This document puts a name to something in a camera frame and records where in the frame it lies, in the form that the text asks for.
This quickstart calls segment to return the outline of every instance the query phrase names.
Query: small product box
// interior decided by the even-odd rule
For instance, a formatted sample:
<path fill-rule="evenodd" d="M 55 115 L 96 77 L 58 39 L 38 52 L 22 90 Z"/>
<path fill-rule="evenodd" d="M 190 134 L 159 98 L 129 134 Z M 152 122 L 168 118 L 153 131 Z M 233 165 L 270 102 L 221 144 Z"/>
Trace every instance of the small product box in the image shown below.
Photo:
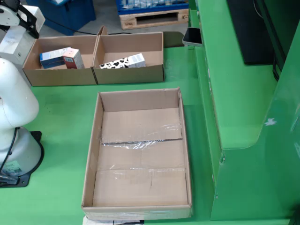
<path fill-rule="evenodd" d="M 84 69 L 79 49 L 69 48 L 62 57 L 68 69 Z"/>
<path fill-rule="evenodd" d="M 140 67 L 146 67 L 145 59 L 143 57 L 143 54 L 141 53 L 100 65 L 101 69 L 140 68 Z"/>
<path fill-rule="evenodd" d="M 50 52 L 44 52 L 39 55 L 40 62 L 44 69 L 56 67 L 65 64 L 62 55 L 71 47 L 62 48 Z"/>

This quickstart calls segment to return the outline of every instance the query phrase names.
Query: empty cardboard box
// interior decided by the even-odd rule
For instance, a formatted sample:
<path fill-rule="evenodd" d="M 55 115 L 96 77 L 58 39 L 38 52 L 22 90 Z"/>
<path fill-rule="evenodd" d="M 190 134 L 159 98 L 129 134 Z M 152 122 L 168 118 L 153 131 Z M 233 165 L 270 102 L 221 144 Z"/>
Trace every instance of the empty cardboard box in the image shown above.
<path fill-rule="evenodd" d="M 164 81 L 164 34 L 141 33 L 101 35 L 93 60 L 93 70 L 99 84 L 150 83 Z M 100 69 L 100 65 L 142 53 L 146 67 Z"/>
<path fill-rule="evenodd" d="M 92 220 L 191 216 L 188 145 L 179 89 L 98 94 L 82 209 Z"/>

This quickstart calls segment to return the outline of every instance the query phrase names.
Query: cow print carton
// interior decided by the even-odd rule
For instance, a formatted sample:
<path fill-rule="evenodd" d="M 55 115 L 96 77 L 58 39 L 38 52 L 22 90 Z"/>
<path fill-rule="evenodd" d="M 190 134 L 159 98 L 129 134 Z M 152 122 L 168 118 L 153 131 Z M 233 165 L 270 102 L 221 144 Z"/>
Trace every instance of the cow print carton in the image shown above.
<path fill-rule="evenodd" d="M 101 69 L 120 69 L 120 68 L 140 68 L 145 67 L 145 59 L 143 54 L 129 56 L 123 59 L 115 60 L 105 64 L 101 64 Z"/>

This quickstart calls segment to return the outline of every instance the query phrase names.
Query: label sticker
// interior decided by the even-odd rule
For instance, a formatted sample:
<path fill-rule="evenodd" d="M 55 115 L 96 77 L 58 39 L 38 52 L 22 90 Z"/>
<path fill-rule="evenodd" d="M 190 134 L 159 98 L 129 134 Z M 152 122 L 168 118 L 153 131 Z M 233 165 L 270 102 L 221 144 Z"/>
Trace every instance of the label sticker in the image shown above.
<path fill-rule="evenodd" d="M 22 172 L 22 169 L 17 161 L 5 163 L 2 170 L 4 173 L 7 173 L 7 174 L 10 174 L 13 176 L 16 176 Z"/>
<path fill-rule="evenodd" d="M 72 59 L 72 58 L 65 57 L 65 61 L 66 61 L 66 62 L 73 62 L 73 59 Z"/>

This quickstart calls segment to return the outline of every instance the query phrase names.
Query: concrete floor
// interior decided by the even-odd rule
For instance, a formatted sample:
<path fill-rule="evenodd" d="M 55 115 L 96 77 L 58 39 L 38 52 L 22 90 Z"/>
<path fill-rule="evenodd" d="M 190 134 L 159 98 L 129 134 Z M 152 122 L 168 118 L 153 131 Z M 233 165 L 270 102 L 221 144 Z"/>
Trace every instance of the concrete floor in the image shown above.
<path fill-rule="evenodd" d="M 102 25 L 106 26 L 108 33 L 120 33 L 120 32 L 130 32 L 130 33 L 143 33 L 143 32 L 155 32 L 155 31 L 179 31 L 185 33 L 188 24 L 178 24 L 170 26 L 158 26 L 149 28 L 140 28 L 123 31 L 120 24 L 120 18 L 118 16 L 118 10 L 116 5 L 116 0 L 94 0 L 94 9 L 96 13 L 96 20 L 90 21 L 88 24 L 83 26 L 79 31 L 84 31 L 88 33 L 97 33 Z M 63 34 L 53 30 L 47 26 L 43 26 L 40 32 L 41 37 L 54 37 L 63 36 Z"/>

